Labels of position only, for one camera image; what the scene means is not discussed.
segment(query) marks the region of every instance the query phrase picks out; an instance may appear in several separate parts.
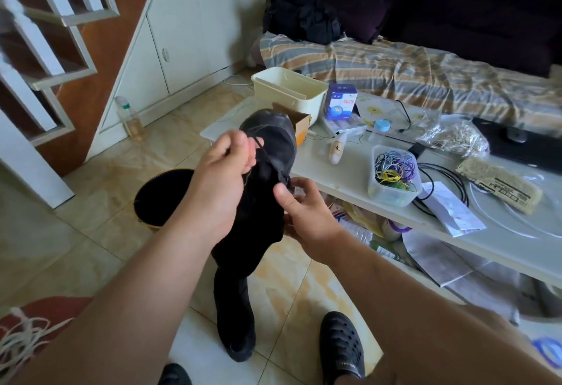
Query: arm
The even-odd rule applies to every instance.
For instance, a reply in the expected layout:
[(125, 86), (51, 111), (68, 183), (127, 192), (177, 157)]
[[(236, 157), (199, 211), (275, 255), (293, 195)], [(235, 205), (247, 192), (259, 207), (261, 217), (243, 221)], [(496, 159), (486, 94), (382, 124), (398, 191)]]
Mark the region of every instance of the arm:
[(164, 227), (14, 381), (156, 384), (211, 249), (232, 228), (256, 145), (222, 135)]
[(361, 244), (339, 225), (314, 183), (297, 178), (306, 196), (278, 184), (287, 233), (330, 267), (405, 383), (560, 384), (549, 369), (511, 346), (457, 304)]

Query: white cabinet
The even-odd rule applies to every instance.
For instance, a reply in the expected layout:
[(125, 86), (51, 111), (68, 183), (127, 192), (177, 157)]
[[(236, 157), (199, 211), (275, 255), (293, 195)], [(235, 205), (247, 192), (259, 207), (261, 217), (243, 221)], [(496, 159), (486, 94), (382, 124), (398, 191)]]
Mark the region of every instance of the white cabinet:
[[(169, 95), (146, 18), (140, 25), (116, 95), (126, 97), (137, 111), (142, 111)], [(119, 122), (117, 106), (113, 100), (111, 102), (113, 105), (109, 108), (102, 129)]]
[(200, 0), (152, 0), (147, 18), (170, 94), (209, 75)]
[(251, 41), (244, 35), (261, 24), (265, 0), (200, 0), (211, 73), (243, 59)]

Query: black backpack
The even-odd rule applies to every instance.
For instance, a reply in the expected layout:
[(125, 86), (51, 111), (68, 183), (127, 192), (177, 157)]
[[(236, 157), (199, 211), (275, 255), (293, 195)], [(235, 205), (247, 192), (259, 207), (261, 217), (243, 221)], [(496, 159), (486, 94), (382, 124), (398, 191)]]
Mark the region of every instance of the black backpack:
[(263, 17), (263, 31), (322, 45), (342, 36), (335, 9), (320, 0), (271, 0)]

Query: striped blanket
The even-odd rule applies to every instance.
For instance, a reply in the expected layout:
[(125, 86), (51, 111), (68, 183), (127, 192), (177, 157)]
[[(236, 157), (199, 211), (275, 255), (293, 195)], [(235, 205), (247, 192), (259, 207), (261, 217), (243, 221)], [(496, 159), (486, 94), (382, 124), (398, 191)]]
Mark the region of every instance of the striped blanket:
[(341, 39), (328, 46), (266, 33), (265, 65), (302, 70), (324, 82), (444, 113), (466, 113), (509, 126), (562, 136), (562, 78), (530, 76), (401, 42), (365, 45)]

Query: cardboard box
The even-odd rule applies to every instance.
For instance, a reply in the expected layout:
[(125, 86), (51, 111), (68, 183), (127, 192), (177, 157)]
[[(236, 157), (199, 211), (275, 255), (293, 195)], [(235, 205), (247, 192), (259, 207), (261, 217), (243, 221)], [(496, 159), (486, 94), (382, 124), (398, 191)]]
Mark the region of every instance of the cardboard box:
[(278, 102), (273, 102), (271, 105), (273, 106), (273, 110), (281, 111), (289, 116), (293, 124), (294, 137), (297, 139), (297, 147), (301, 145), (306, 139), (306, 133), (310, 126), (310, 114), (291, 110)]
[(349, 120), (357, 98), (357, 90), (353, 85), (331, 83), (326, 93), (324, 114), (328, 120)]

